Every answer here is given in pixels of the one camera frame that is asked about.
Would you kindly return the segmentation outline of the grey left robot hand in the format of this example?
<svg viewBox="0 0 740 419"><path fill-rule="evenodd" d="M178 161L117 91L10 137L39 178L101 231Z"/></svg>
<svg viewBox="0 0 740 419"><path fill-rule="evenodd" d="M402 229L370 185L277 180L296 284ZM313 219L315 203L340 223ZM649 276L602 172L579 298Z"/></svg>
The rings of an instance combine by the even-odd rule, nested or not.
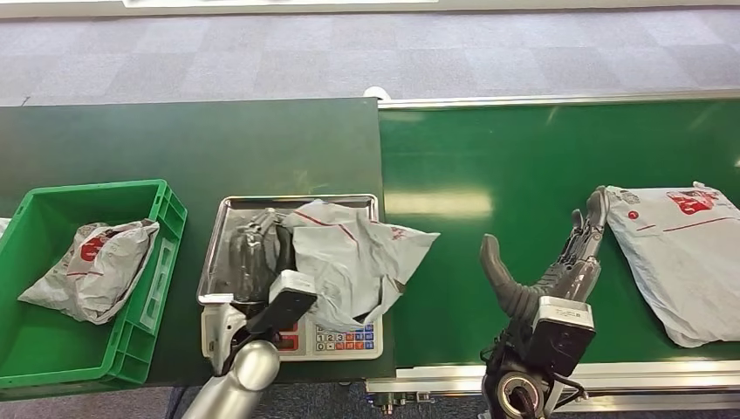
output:
<svg viewBox="0 0 740 419"><path fill-rule="evenodd" d="M266 208L237 226L229 239L229 264L238 304L263 304L278 274L295 267L292 234L284 215Z"/></svg>

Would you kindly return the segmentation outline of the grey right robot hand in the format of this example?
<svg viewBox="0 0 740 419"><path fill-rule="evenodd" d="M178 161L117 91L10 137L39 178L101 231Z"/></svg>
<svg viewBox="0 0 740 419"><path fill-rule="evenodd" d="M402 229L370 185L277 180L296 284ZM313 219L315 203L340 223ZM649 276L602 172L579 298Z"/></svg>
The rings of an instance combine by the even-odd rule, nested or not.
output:
<svg viewBox="0 0 740 419"><path fill-rule="evenodd" d="M599 186L586 200L587 213L579 209L571 214L572 229L562 251L533 285L518 283L500 257L497 238L484 234L479 258L485 277L493 289L499 307L508 318L530 321L542 297L584 302L600 275L597 254L605 235L609 201L606 188Z"/></svg>

